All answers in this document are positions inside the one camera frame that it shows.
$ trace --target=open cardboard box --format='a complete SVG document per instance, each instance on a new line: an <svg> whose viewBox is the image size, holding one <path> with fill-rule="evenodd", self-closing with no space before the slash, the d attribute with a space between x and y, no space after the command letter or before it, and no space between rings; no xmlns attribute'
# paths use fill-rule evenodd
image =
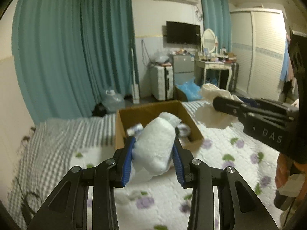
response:
<svg viewBox="0 0 307 230"><path fill-rule="evenodd" d="M145 127L162 112L174 114L181 119L182 123L187 124L191 128L190 143L186 144L184 148L191 152L197 151L202 145L204 138L189 113L181 102L177 100L150 103L117 111L115 149L124 147L124 138L127 137L126 131L128 128L138 123Z"/></svg>

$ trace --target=white quilted blanket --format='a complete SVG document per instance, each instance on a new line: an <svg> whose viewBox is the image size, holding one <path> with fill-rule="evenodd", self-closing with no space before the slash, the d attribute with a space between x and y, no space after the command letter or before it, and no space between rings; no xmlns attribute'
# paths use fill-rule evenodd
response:
<svg viewBox="0 0 307 230"><path fill-rule="evenodd" d="M193 116L201 102L185 103ZM259 196L267 210L279 225L281 211L274 207L275 170L278 152L246 136L243 126L236 123L225 130L207 129L196 122L205 140L194 157L209 166L225 168L233 166ZM91 167L112 157L112 146L80 149L73 154L70 167ZM215 190L215 228L219 229L217 190ZM116 211L120 229L125 230L178 230L188 225L192 189L184 190L177 182L173 169L152 180L115 191ZM88 199L88 227L91 225L92 190Z"/></svg>

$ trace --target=purple flower print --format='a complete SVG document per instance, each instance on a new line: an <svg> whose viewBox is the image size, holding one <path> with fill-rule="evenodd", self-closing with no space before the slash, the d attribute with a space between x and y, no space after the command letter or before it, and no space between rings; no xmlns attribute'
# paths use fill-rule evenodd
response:
<svg viewBox="0 0 307 230"><path fill-rule="evenodd" d="M219 227L219 220L217 218L214 219L214 228L218 228Z"/></svg>
<svg viewBox="0 0 307 230"><path fill-rule="evenodd" d="M234 167L234 163L232 161L226 161L222 164L222 169L226 169L228 166Z"/></svg>
<svg viewBox="0 0 307 230"><path fill-rule="evenodd" d="M141 197L136 201L136 207L138 209L147 209L154 205L154 198L152 197Z"/></svg>
<svg viewBox="0 0 307 230"><path fill-rule="evenodd" d="M181 204L179 210L183 213L188 213L191 211L191 207L187 203L184 203L184 204Z"/></svg>
<svg viewBox="0 0 307 230"><path fill-rule="evenodd" d="M238 140L235 144L239 149L244 147L244 141L242 139Z"/></svg>
<svg viewBox="0 0 307 230"><path fill-rule="evenodd" d="M256 153L252 154L251 155L251 163L252 164L256 164L259 162L259 158L258 158L258 155Z"/></svg>
<svg viewBox="0 0 307 230"><path fill-rule="evenodd" d="M89 208L91 208L91 207L93 206L93 198L89 198L89 199L87 200L87 206L88 206Z"/></svg>
<svg viewBox="0 0 307 230"><path fill-rule="evenodd" d="M212 147L212 141L208 138L204 139L201 147L206 150L210 149Z"/></svg>
<svg viewBox="0 0 307 230"><path fill-rule="evenodd" d="M271 178L269 176L264 176L261 181L260 181L260 185L262 188L267 187L270 183L271 183Z"/></svg>

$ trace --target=white lettering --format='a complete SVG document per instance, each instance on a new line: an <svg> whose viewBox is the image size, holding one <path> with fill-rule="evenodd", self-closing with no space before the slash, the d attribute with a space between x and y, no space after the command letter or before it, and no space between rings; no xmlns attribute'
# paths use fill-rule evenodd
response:
<svg viewBox="0 0 307 230"><path fill-rule="evenodd" d="M267 130L267 129L263 129L262 135L263 135L263 136L267 136L267 135L268 135L268 130Z"/></svg>
<svg viewBox="0 0 307 230"><path fill-rule="evenodd" d="M282 136L278 136L277 143L280 144L282 142Z"/></svg>
<svg viewBox="0 0 307 230"><path fill-rule="evenodd" d="M273 139L274 140L274 132L270 135L269 139Z"/></svg>

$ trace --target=white suitcase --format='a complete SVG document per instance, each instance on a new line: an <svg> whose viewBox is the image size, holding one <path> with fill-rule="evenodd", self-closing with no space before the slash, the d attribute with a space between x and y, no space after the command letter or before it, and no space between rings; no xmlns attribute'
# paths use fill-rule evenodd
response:
<svg viewBox="0 0 307 230"><path fill-rule="evenodd" d="M174 97L173 68L154 66L150 70L152 95L159 100L169 100Z"/></svg>

